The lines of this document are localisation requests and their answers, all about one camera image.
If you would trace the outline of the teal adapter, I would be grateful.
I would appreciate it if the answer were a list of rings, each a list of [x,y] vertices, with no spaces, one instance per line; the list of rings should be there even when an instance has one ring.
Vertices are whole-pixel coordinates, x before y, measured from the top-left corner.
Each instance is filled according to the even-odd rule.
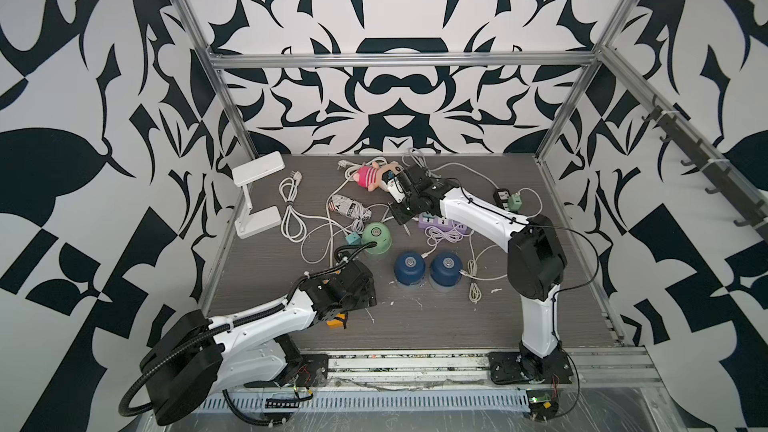
[[[361,237],[358,233],[352,232],[345,236],[348,245],[357,246],[361,244]]]

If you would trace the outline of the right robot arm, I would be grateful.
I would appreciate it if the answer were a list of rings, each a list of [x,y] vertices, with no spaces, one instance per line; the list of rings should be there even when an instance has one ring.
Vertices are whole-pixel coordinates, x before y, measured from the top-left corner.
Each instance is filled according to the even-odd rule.
[[[396,173],[388,187],[399,224],[428,213],[467,226],[507,254],[506,278],[521,299],[523,333],[516,355],[493,357],[492,381],[542,383],[550,373],[566,380],[571,366],[559,337],[556,300],[567,259],[552,222],[508,212],[466,191],[458,180],[438,180],[418,165]]]

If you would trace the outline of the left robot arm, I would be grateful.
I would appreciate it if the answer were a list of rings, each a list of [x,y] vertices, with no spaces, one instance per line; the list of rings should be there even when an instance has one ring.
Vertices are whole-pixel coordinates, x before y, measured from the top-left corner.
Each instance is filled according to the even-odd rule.
[[[229,315],[184,314],[139,364],[140,376],[118,405],[123,417],[146,412],[159,425],[175,423],[211,394],[252,382],[286,385],[302,355],[295,332],[374,306],[370,269],[347,255],[340,264],[304,273],[273,301]]]

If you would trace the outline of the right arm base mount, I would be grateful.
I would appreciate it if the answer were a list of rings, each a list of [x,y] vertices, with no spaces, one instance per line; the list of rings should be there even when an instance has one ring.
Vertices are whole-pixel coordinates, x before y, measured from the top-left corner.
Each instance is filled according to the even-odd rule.
[[[490,380],[496,385],[571,384],[574,376],[569,356],[555,349],[544,358],[528,350],[522,352],[490,352]]]

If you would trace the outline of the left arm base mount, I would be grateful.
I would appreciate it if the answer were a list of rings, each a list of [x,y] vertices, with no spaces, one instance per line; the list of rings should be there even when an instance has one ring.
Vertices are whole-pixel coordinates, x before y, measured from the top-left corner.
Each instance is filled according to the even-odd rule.
[[[272,381],[251,381],[245,388],[277,388],[297,386],[311,388],[327,381],[330,356],[328,354],[303,354],[300,359],[289,361],[283,371]]]

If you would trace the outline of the orange power strip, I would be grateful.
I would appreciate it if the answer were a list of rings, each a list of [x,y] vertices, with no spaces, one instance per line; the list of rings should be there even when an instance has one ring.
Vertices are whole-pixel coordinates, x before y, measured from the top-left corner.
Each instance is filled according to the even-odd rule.
[[[348,323],[348,314],[339,313],[334,317],[326,321],[326,324],[331,329],[346,329]]]

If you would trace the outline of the black power strip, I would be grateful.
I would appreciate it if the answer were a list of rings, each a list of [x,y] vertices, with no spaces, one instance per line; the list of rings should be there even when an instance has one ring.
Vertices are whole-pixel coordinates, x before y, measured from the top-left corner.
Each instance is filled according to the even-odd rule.
[[[497,207],[505,210],[506,212],[511,211],[509,206],[510,192],[508,189],[497,188],[494,190],[492,196]]]

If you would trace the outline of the green adapter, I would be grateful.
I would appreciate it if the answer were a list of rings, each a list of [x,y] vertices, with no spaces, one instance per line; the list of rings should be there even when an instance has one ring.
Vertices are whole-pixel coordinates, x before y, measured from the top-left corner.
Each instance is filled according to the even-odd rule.
[[[513,193],[507,199],[507,207],[510,212],[517,213],[522,208],[522,198],[520,193]]]

